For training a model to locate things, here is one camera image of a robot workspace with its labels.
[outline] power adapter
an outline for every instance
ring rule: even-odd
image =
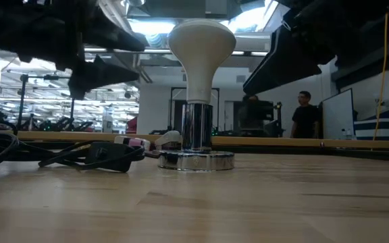
[[[128,146],[110,142],[89,142],[88,148],[82,148],[84,144],[77,144],[59,153],[58,156],[38,163],[44,167],[53,163],[67,165],[77,170],[87,169],[111,169],[114,171],[127,172],[133,161],[143,160],[144,148],[141,146]]]
[[[130,169],[132,161],[129,159],[122,159],[122,157],[133,151],[134,148],[125,144],[94,142],[89,148],[88,155],[85,159],[85,164],[92,165],[106,161],[113,161],[112,163],[102,164],[100,168],[127,172]]]

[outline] wooden table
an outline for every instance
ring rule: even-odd
[[[389,162],[236,155],[190,173],[0,165],[0,242],[389,242]]]
[[[121,134],[107,134],[100,132],[23,132],[19,131],[21,140],[54,140],[54,141],[86,141],[104,140],[114,141]],[[142,138],[151,142],[160,138],[160,135],[124,134],[134,138]],[[291,138],[244,138],[219,137],[212,138],[213,145],[219,146],[297,146],[327,148],[358,148],[358,149],[389,149],[389,141],[371,140],[334,140],[334,139],[291,139]]]

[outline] chrome lamp base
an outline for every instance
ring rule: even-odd
[[[234,169],[234,153],[160,151],[159,167],[180,171],[221,171]]]

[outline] fluorescent light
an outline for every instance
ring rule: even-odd
[[[5,104],[6,107],[11,107],[11,108],[14,108],[16,107],[16,105],[14,105],[13,103],[7,103]]]
[[[169,49],[145,49],[144,53],[165,53],[172,54]]]
[[[252,51],[252,56],[259,56],[259,57],[265,57],[268,54],[267,51]]]
[[[244,51],[234,51],[233,55],[244,55]]]
[[[20,98],[3,98],[0,97],[0,101],[20,101]],[[24,101],[34,101],[34,102],[72,102],[71,99],[31,99],[25,98]],[[101,101],[75,101],[75,104],[80,105],[138,105],[138,103],[134,100],[129,101],[105,101],[102,103]]]
[[[61,86],[56,85],[56,84],[54,84],[54,83],[52,83],[52,82],[48,82],[48,84],[49,84],[50,86],[54,87],[54,88],[61,88]]]
[[[235,35],[236,38],[255,38],[255,39],[269,39],[271,36],[269,35]]]
[[[106,48],[85,48],[86,52],[106,52]]]
[[[154,34],[169,34],[175,27],[172,22],[153,22],[153,21],[138,21],[128,20],[133,32],[154,35]]]

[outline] power cord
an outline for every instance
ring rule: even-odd
[[[388,56],[388,12],[385,14],[385,30],[384,30],[384,66],[382,68],[382,83],[381,83],[381,91],[379,95],[379,104],[376,112],[376,127],[375,134],[373,135],[373,141],[376,140],[376,135],[378,134],[379,128],[379,119],[381,116],[381,104],[382,97],[384,96],[384,84],[385,84],[385,72],[386,72],[386,60]]]
[[[93,140],[69,146],[56,153],[21,142],[13,134],[0,133],[0,163],[3,161],[40,161],[38,163],[40,167],[58,163],[73,167],[78,171],[110,169],[127,172],[133,161],[144,159],[144,151],[141,146]]]

